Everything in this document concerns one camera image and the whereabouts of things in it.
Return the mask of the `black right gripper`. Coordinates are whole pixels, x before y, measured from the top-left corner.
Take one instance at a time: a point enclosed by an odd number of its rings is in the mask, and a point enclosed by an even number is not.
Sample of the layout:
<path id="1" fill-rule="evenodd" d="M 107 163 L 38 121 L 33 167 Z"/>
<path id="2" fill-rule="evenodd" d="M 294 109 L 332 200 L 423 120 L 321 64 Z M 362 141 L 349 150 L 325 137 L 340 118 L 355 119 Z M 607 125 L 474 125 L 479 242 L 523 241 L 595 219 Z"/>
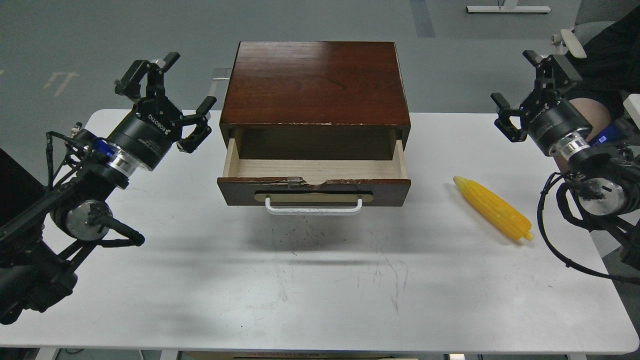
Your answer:
<path id="1" fill-rule="evenodd" d="M 547 157 L 570 158 L 589 148 L 586 137 L 592 125 L 563 99 L 583 82 L 573 64 L 561 54 L 542 57 L 534 50 L 524 50 L 522 55 L 535 68 L 534 88 L 519 109 L 512 108 L 502 93 L 490 94 L 497 106 L 496 128 L 510 142 L 524 142 L 530 137 Z M 520 118 L 521 129 L 512 117 Z"/>

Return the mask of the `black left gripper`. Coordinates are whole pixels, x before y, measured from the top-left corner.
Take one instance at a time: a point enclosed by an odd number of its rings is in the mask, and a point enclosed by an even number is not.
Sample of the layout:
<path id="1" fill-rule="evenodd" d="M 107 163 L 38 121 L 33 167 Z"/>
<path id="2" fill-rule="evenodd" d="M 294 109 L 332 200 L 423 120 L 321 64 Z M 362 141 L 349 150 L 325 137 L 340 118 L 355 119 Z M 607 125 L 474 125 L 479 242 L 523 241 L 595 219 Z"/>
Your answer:
<path id="1" fill-rule="evenodd" d="M 114 82 L 115 94 L 139 102 L 106 137 L 106 141 L 134 157 L 148 171 L 158 166 L 174 142 L 177 142 L 180 152 L 192 154 L 211 134 L 208 121 L 210 110 L 217 102 L 215 96 L 206 96 L 195 113 L 190 115 L 183 115 L 173 102 L 167 100 L 165 73 L 180 57 L 178 52 L 169 52 L 157 61 L 135 60 L 122 78 Z M 145 98 L 141 94 L 144 78 Z M 162 101 L 159 107 L 155 100 Z M 194 130 L 181 137 L 182 130 L 178 128 L 192 125 Z"/>

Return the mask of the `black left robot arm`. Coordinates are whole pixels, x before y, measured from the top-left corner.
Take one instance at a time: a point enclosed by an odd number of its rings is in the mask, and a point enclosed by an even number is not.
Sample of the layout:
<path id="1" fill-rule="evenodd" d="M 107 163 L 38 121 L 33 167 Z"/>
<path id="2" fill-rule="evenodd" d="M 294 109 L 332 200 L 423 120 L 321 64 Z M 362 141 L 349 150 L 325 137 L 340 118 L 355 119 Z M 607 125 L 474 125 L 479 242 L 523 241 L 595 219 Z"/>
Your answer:
<path id="1" fill-rule="evenodd" d="M 164 77 L 178 52 L 135 60 L 115 81 L 132 109 L 106 137 L 76 123 L 68 136 L 46 137 L 47 180 L 40 183 L 1 153 L 1 323 L 23 310 L 45 312 L 70 296 L 76 269 L 94 248 L 139 247 L 145 237 L 114 218 L 107 199 L 139 169 L 153 171 L 173 145 L 193 153 L 209 136 L 207 96 L 185 115 L 166 95 Z"/>

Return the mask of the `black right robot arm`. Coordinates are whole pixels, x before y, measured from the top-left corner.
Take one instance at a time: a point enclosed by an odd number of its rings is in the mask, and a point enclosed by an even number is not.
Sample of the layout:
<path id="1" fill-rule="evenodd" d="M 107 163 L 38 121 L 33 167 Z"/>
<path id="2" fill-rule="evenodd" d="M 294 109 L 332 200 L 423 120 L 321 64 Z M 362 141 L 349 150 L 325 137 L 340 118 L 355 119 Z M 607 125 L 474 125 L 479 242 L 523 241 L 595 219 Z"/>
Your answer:
<path id="1" fill-rule="evenodd" d="M 546 194 L 563 179 L 556 199 L 562 216 L 577 227 L 606 231 L 621 244 L 621 261 L 639 268 L 639 225 L 622 215 L 639 209 L 639 164 L 604 145 L 592 146 L 586 137 L 592 126 L 566 99 L 566 93 L 582 79 L 567 57 L 523 56 L 535 68 L 534 87 L 519 107 L 511 107 L 499 93 L 491 94 L 497 106 L 494 125 L 511 142 L 531 138 L 547 157 L 562 157 L 569 172 L 551 175 L 538 202 L 537 221 L 544 228 Z"/>

